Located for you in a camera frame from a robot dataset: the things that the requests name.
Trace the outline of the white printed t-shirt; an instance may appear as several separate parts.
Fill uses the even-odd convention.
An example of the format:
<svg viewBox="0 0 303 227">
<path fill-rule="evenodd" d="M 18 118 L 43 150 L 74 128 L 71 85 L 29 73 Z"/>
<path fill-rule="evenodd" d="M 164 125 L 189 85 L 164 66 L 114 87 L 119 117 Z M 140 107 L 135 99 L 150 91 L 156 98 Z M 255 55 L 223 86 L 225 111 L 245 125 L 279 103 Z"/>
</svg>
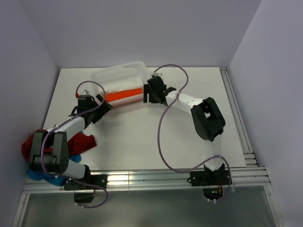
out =
<svg viewBox="0 0 303 227">
<path fill-rule="evenodd" d="M 133 90 L 143 87 L 141 79 L 125 79 L 104 84 L 102 86 L 107 94 Z"/>
</svg>

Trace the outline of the white plastic basket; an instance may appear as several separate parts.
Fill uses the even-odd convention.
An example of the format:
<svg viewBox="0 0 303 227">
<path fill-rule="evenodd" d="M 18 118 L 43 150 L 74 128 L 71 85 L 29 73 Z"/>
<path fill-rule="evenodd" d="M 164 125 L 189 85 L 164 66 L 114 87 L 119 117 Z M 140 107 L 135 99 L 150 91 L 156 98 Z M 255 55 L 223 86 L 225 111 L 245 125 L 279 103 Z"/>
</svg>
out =
<svg viewBox="0 0 303 227">
<path fill-rule="evenodd" d="M 135 61 L 122 65 L 109 67 L 94 72 L 91 75 L 91 80 L 97 82 L 96 85 L 95 84 L 92 85 L 94 93 L 96 95 L 100 94 L 102 96 L 103 95 L 106 96 L 107 94 L 104 88 L 102 87 L 104 84 L 125 80 L 125 79 L 141 79 L 144 86 L 144 84 L 147 83 L 147 79 L 149 78 L 151 78 L 151 74 L 148 71 L 145 64 L 141 61 Z M 117 107 L 117 106 L 135 103 L 135 102 L 141 102 L 141 101 L 143 101 L 143 93 L 140 95 L 136 95 L 133 97 L 116 100 L 108 103 L 111 104 L 112 106 Z"/>
</svg>

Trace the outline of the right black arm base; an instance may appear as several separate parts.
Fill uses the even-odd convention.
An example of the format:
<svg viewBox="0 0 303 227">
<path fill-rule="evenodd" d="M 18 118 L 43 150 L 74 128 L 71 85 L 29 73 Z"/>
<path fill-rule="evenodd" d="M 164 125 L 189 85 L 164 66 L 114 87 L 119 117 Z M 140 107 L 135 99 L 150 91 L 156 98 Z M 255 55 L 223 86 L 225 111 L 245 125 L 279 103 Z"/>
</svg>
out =
<svg viewBox="0 0 303 227">
<path fill-rule="evenodd" d="M 190 172 L 187 182 L 192 187 L 202 187 L 206 201 L 214 204 L 222 200 L 232 187 L 231 172 L 225 164 L 214 171 L 204 166 L 203 171 Z"/>
</svg>

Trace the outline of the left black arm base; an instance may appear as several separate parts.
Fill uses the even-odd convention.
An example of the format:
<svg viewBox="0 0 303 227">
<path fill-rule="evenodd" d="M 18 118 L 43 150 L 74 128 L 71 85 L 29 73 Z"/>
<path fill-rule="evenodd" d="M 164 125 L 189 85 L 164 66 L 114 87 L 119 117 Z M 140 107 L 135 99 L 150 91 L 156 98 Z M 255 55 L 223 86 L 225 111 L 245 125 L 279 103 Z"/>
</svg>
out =
<svg viewBox="0 0 303 227">
<path fill-rule="evenodd" d="M 65 191 L 74 192 L 74 202 L 78 206 L 83 206 L 85 208 L 95 208 L 103 205 L 109 198 L 109 194 L 106 190 L 107 188 L 107 175 L 92 175 L 87 183 L 81 180 L 67 180 L 64 184 L 63 189 Z M 105 192 L 105 199 L 98 205 L 89 206 L 87 204 L 92 203 L 97 190 L 102 190 Z"/>
</svg>

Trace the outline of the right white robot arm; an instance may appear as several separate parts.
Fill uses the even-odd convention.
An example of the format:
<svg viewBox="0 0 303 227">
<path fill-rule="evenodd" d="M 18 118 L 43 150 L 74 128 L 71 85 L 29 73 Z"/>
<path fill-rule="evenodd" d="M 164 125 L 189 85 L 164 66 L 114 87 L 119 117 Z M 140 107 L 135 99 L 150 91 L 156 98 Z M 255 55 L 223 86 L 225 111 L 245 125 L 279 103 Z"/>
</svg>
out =
<svg viewBox="0 0 303 227">
<path fill-rule="evenodd" d="M 221 171 L 224 171 L 224 168 L 228 165 L 221 152 L 221 135 L 226 122 L 215 100 L 211 97 L 200 99 L 183 94 L 181 90 L 167 87 L 160 76 L 154 76 L 148 79 L 143 86 L 143 102 L 166 106 L 160 117 L 157 129 L 157 147 L 164 165 L 176 173 L 192 172 L 203 166 L 206 170 L 205 180 L 209 184 L 216 184 L 222 177 Z M 208 145 L 207 159 L 189 170 L 178 170 L 171 167 L 165 160 L 161 150 L 161 124 L 164 115 L 171 107 L 178 108 L 191 115 L 196 133 Z"/>
</svg>

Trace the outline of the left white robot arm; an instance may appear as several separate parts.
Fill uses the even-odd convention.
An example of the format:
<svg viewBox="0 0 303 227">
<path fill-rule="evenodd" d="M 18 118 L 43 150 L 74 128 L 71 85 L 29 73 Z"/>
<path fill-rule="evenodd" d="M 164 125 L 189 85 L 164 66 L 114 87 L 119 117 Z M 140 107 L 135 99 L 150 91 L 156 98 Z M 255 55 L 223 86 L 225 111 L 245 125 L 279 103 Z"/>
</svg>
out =
<svg viewBox="0 0 303 227">
<path fill-rule="evenodd" d="M 59 174 L 71 179 L 82 189 L 92 184 L 87 165 L 69 159 L 68 142 L 89 125 L 97 123 L 113 107 L 101 96 L 78 95 L 78 105 L 63 123 L 33 135 L 29 169 L 47 175 Z"/>
</svg>

